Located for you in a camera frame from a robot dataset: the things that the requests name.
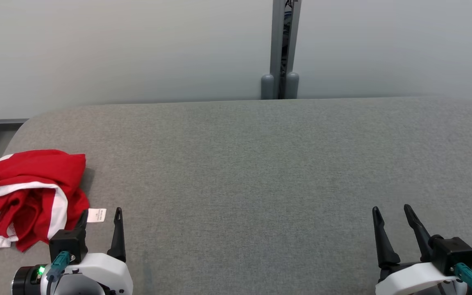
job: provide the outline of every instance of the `white wall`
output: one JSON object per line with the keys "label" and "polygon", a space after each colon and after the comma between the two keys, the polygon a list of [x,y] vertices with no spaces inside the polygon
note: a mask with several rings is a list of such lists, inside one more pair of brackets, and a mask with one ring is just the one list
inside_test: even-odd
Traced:
{"label": "white wall", "polygon": [[303,0],[299,98],[472,99],[472,0]]}
{"label": "white wall", "polygon": [[272,0],[0,0],[0,119],[259,99]]}

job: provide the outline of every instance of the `white label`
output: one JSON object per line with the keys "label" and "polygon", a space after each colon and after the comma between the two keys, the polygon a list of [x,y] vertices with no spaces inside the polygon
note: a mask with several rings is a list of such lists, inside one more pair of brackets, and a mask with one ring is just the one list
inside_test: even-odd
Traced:
{"label": "white label", "polygon": [[105,221],[105,214],[107,213],[107,209],[88,209],[88,218],[86,222],[103,222]]}

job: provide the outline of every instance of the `red and white jersey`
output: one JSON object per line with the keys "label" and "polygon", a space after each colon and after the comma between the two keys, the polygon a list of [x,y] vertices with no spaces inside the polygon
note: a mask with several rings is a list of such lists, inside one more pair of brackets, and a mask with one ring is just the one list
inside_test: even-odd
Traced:
{"label": "red and white jersey", "polygon": [[0,247],[21,252],[73,229],[89,208],[79,188],[85,155],[58,150],[26,151],[0,159]]}

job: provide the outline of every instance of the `cable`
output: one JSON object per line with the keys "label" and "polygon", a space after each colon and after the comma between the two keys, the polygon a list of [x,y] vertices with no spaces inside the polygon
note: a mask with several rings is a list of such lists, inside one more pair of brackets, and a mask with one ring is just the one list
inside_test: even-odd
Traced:
{"label": "cable", "polygon": [[54,276],[48,277],[48,283],[47,283],[47,295],[51,295],[51,288],[52,288],[52,281],[54,280]]}
{"label": "cable", "polygon": [[442,286],[442,283],[436,285],[436,287],[438,287],[438,290],[440,290],[440,295],[446,295],[445,293],[445,290],[444,290],[444,287]]}
{"label": "cable", "polygon": [[472,269],[464,263],[457,263],[455,264],[454,273],[455,276],[459,277],[464,283],[467,283],[467,286],[472,289]]}
{"label": "cable", "polygon": [[62,251],[56,256],[56,259],[50,265],[50,269],[47,271],[47,276],[54,282],[57,282],[61,277],[61,274],[64,272],[64,269],[70,263],[70,253],[68,251]]}

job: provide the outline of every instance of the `white stripe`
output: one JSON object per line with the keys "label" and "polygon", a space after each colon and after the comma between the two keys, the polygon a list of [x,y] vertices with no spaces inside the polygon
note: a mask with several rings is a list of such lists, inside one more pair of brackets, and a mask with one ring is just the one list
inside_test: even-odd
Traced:
{"label": "white stripe", "polygon": [[67,208],[69,204],[67,196],[65,196],[64,191],[56,184],[33,181],[28,183],[16,183],[0,186],[0,197],[18,191],[19,189],[27,188],[54,189],[54,201],[52,202],[50,225],[48,226],[47,234],[47,238],[51,239],[56,234],[56,232],[58,232],[58,230],[64,229],[65,224],[67,224]]}
{"label": "white stripe", "polygon": [[10,154],[10,155],[6,155],[6,156],[3,156],[0,158],[0,161],[4,160],[4,159],[9,159],[11,156],[13,156],[14,154]]}

